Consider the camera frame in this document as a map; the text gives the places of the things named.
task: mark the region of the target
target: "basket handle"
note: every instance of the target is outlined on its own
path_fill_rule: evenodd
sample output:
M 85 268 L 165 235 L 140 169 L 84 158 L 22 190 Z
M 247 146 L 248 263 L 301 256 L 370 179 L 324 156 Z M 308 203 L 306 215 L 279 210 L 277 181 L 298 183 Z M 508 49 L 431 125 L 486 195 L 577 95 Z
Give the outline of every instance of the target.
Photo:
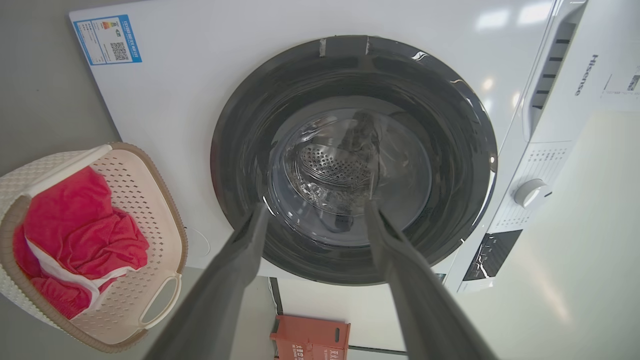
M 38 179 L 35 179 L 29 187 L 24 189 L 23 194 L 34 197 L 46 189 L 58 184 L 83 168 L 91 165 L 94 161 L 106 155 L 113 148 L 111 145 L 102 145 L 84 151 L 82 154 L 74 156 L 64 163 L 49 170 Z
M 164 307 L 164 310 L 162 310 L 158 314 L 158 316 L 156 316 L 153 320 L 151 320 L 149 322 L 143 322 L 142 319 L 145 317 L 147 311 L 151 307 L 151 304 L 153 304 L 154 301 L 156 301 L 156 297 L 158 296 L 158 294 L 160 294 L 160 291 L 162 291 L 162 289 L 164 289 L 164 287 L 166 286 L 166 283 L 168 283 L 169 281 L 171 281 L 173 279 L 175 279 L 175 290 L 173 291 L 173 297 L 171 298 L 171 300 L 169 300 L 169 303 Z M 176 274 L 173 274 L 173 275 L 167 277 L 164 280 L 164 282 L 162 283 L 162 286 L 160 286 L 160 288 L 158 289 L 158 291 L 154 295 L 154 297 L 147 304 L 147 307 L 142 312 L 142 315 L 140 315 L 140 319 L 138 320 L 138 327 L 143 328 L 143 329 L 151 329 L 152 327 L 156 326 L 160 321 L 162 321 L 162 319 L 164 319 L 167 315 L 169 315 L 169 313 L 171 312 L 171 310 L 175 306 L 175 303 L 178 301 L 178 297 L 180 295 L 180 289 L 181 288 L 182 288 L 182 276 L 181 276 L 181 274 L 176 273 Z

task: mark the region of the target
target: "white laundry basket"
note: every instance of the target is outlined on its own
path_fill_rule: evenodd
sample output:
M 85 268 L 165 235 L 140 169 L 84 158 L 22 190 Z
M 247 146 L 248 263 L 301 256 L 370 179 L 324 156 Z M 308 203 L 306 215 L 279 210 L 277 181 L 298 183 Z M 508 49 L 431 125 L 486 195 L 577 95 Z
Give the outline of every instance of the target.
M 119 278 L 98 309 L 67 320 L 31 285 L 13 256 L 13 232 L 31 199 L 78 170 L 91 166 L 112 191 L 113 206 L 128 212 L 149 242 L 148 263 Z M 164 318 L 180 293 L 180 273 L 187 256 L 182 220 L 150 158 L 126 143 L 89 151 L 62 152 L 24 165 L 0 177 L 0 292 L 29 314 L 104 352 L 123 351 Z M 173 297 L 153 320 L 143 317 L 172 279 Z

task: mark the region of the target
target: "red plastic crate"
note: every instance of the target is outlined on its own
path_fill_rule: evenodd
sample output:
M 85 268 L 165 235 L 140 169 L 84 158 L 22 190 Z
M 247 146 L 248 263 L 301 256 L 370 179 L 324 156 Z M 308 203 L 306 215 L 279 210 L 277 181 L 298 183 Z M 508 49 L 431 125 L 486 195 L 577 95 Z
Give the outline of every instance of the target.
M 271 339 L 280 360 L 346 360 L 350 323 L 278 315 Z

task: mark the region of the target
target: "gray floor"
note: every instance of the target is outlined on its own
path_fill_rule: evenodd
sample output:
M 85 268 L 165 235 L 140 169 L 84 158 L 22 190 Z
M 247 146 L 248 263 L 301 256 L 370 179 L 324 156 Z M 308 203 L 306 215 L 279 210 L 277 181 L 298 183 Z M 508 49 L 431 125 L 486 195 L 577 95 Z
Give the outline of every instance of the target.
M 0 176 L 48 154 L 119 140 L 67 14 L 124 2 L 0 1 Z M 185 269 L 183 294 L 201 273 Z M 232 359 L 273 358 L 268 336 L 274 316 L 267 280 L 258 277 L 245 291 Z M 35 320 L 0 296 L 0 357 L 140 359 L 165 324 L 154 327 L 134 348 L 107 355 Z

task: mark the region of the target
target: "blue label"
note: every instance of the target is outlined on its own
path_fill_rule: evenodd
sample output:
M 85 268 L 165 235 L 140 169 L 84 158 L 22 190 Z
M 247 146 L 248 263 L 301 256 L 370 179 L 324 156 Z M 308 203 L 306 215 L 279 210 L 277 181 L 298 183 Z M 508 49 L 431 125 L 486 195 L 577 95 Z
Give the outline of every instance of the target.
M 128 15 L 74 21 L 74 29 L 90 65 L 142 62 Z

